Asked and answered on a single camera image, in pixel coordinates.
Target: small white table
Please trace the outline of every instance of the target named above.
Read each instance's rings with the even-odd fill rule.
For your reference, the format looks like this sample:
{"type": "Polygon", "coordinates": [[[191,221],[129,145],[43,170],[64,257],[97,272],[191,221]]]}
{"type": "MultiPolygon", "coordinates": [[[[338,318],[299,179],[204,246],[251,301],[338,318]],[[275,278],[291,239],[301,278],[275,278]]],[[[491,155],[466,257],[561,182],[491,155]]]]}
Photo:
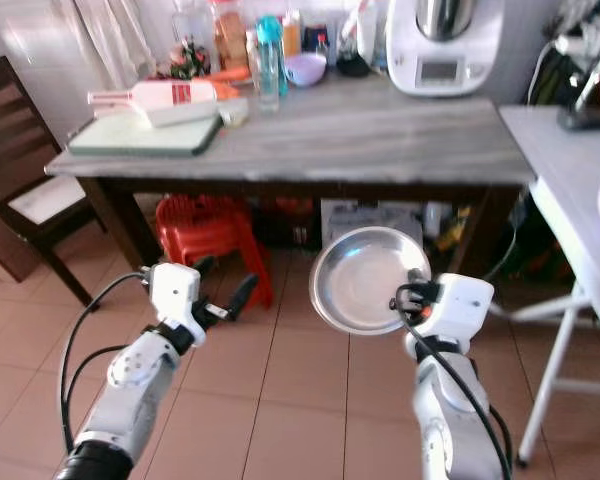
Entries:
{"type": "Polygon", "coordinates": [[[515,315],[529,320],[564,312],[520,445],[518,461],[524,465],[531,459],[554,389],[600,394],[599,382],[558,378],[577,311],[591,306],[600,319],[600,130],[564,131],[556,122],[555,107],[503,107],[500,113],[538,176],[530,185],[531,195],[576,276],[570,296],[515,315]]]}

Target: curtain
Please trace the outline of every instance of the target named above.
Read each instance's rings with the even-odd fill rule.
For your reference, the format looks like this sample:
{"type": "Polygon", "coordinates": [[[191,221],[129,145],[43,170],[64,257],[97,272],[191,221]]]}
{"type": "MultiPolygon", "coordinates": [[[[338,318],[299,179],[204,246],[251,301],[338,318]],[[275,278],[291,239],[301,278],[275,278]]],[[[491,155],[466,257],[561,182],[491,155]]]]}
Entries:
{"type": "Polygon", "coordinates": [[[133,0],[56,0],[89,64],[106,88],[127,89],[154,73],[133,0]]]}

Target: gray table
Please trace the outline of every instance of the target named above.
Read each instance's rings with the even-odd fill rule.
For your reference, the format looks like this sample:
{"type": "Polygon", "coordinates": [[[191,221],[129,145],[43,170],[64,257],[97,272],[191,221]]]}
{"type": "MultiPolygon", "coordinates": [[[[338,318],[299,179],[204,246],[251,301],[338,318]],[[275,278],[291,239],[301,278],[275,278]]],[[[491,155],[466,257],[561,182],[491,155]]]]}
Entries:
{"type": "Polygon", "coordinates": [[[187,192],[473,204],[450,265],[466,274],[488,269],[520,188],[534,179],[489,100],[412,99],[388,79],[335,73],[291,90],[276,114],[252,99],[249,121],[223,129],[202,155],[65,151],[47,173],[79,179],[133,267],[161,253],[133,193],[187,192]]]}
{"type": "Polygon", "coordinates": [[[600,382],[558,375],[578,310],[591,306],[600,319],[600,130],[564,131],[556,122],[555,107],[506,107],[501,113],[538,173],[531,195],[576,276],[570,296],[513,315],[516,320],[533,321],[564,311],[520,445],[519,460],[527,463],[554,390],[600,395],[600,382]]]}

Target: tiled floor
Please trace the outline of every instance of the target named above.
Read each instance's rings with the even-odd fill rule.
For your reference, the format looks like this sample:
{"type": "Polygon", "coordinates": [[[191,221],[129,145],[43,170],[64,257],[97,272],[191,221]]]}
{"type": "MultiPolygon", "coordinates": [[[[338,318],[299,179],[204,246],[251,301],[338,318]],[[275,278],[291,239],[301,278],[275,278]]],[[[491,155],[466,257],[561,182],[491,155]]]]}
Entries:
{"type": "MultiPolygon", "coordinates": [[[[128,270],[95,226],[61,252],[93,292],[128,270]]],[[[400,334],[361,338],[328,328],[308,300],[310,265],[302,254],[273,252],[273,308],[214,328],[200,350],[184,357],[133,479],[421,478],[410,407],[415,365],[401,350],[400,334]]],[[[237,259],[225,259],[206,290],[221,302],[241,274],[237,259]]],[[[20,285],[0,282],[0,480],[49,479],[61,464],[56,377],[79,310],[46,267],[20,285]]],[[[85,323],[72,365],[92,350],[131,341],[152,315],[143,291],[124,287],[85,323]]],[[[516,444],[555,331],[489,318],[472,344],[482,382],[516,444]]],[[[74,427],[102,387],[107,361],[85,371],[74,427]]],[[[600,380],[600,331],[576,331],[564,370],[600,380]]],[[[531,466],[516,478],[600,478],[600,398],[556,395],[544,427],[531,466]]]]}

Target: black cable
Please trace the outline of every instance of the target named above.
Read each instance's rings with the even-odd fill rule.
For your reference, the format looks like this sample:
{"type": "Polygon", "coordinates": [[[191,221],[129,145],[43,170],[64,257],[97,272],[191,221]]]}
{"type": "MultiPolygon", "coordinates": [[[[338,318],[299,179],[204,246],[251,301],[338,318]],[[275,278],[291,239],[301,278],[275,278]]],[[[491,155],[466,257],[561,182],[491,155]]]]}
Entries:
{"type": "Polygon", "coordinates": [[[78,320],[76,320],[75,325],[73,326],[73,329],[71,330],[71,334],[69,335],[69,340],[67,340],[67,344],[64,348],[64,352],[62,354],[62,367],[60,369],[60,381],[59,381],[59,385],[58,385],[58,396],[60,397],[60,403],[59,403],[59,407],[60,407],[60,419],[62,421],[62,434],[64,436],[64,443],[65,443],[65,447],[67,449],[67,453],[70,453],[71,450],[73,450],[73,434],[71,433],[71,425],[69,424],[70,419],[69,419],[69,415],[68,415],[68,411],[67,411],[67,405],[66,405],[66,382],[67,382],[67,369],[69,366],[69,355],[71,353],[71,348],[73,347],[73,342],[75,341],[75,337],[76,334],[78,333],[78,329],[80,328],[80,325],[82,325],[82,322],[84,322],[84,320],[87,318],[87,315],[89,315],[89,313],[91,313],[91,311],[94,309],[94,307],[96,307],[98,305],[98,303],[100,303],[100,300],[102,300],[111,290],[113,290],[115,287],[117,287],[119,284],[121,284],[122,282],[124,282],[125,280],[128,280],[130,278],[140,278],[140,279],[144,279],[144,274],[142,273],[138,273],[138,272],[132,272],[132,273],[127,273],[125,275],[122,275],[121,277],[115,279],[113,282],[111,282],[109,285],[107,285],[104,290],[102,290],[92,301],[89,305],[87,305],[87,307],[83,310],[83,312],[80,314],[80,317],[78,317],[78,320]]]}
{"type": "Polygon", "coordinates": [[[502,438],[504,439],[504,450],[507,455],[507,463],[509,464],[509,469],[513,468],[513,445],[511,444],[511,433],[509,432],[509,428],[507,428],[507,423],[502,418],[502,415],[496,410],[493,405],[489,405],[489,413],[496,419],[496,422],[500,426],[500,430],[502,431],[502,438]]]}
{"type": "Polygon", "coordinates": [[[64,401],[64,403],[66,405],[66,411],[67,411],[67,417],[68,418],[71,417],[71,396],[73,395],[73,389],[76,386],[76,383],[78,381],[78,377],[82,373],[82,370],[84,370],[84,368],[94,358],[99,357],[100,355],[104,355],[105,353],[117,352],[118,350],[122,350],[125,347],[127,347],[127,345],[115,345],[113,347],[101,348],[100,350],[97,350],[97,351],[93,352],[92,354],[90,354],[89,356],[87,356],[87,358],[85,358],[82,361],[82,363],[80,365],[78,365],[78,368],[76,368],[76,371],[73,374],[73,377],[71,378],[71,381],[69,382],[69,388],[67,389],[67,398],[64,401]]]}
{"type": "Polygon", "coordinates": [[[451,365],[449,365],[449,362],[447,362],[442,355],[440,355],[437,351],[435,351],[433,348],[431,348],[427,344],[425,339],[422,337],[422,335],[420,335],[418,333],[418,331],[413,326],[411,326],[411,324],[409,323],[409,317],[407,316],[407,314],[402,310],[402,308],[399,305],[399,298],[400,298],[401,291],[402,290],[400,288],[396,291],[395,298],[396,298],[396,302],[398,302],[397,310],[400,313],[400,316],[402,317],[402,321],[403,321],[405,328],[409,331],[409,333],[411,335],[413,335],[413,337],[420,344],[420,346],[423,348],[423,350],[427,354],[433,356],[433,358],[436,359],[436,361],[442,366],[442,368],[444,368],[447,371],[447,373],[451,376],[453,381],[456,382],[456,384],[458,385],[460,390],[462,390],[462,393],[464,393],[465,397],[467,397],[467,400],[469,400],[469,403],[471,403],[471,405],[475,409],[476,413],[478,414],[480,421],[484,425],[484,428],[487,430],[487,434],[489,435],[489,438],[491,439],[491,443],[493,443],[493,446],[496,449],[496,454],[498,455],[498,460],[500,461],[500,468],[502,469],[502,475],[504,477],[504,480],[511,480],[512,479],[511,468],[507,462],[507,457],[505,456],[504,452],[502,451],[502,447],[500,446],[500,443],[498,442],[498,437],[496,436],[496,433],[494,432],[493,428],[491,427],[491,424],[489,423],[489,419],[487,418],[487,415],[485,414],[484,410],[482,409],[482,407],[480,406],[480,404],[478,403],[476,398],[473,396],[473,393],[471,393],[471,389],[467,386],[466,383],[464,383],[464,380],[462,380],[460,375],[458,375],[458,372],[456,372],[455,369],[451,365]]]}

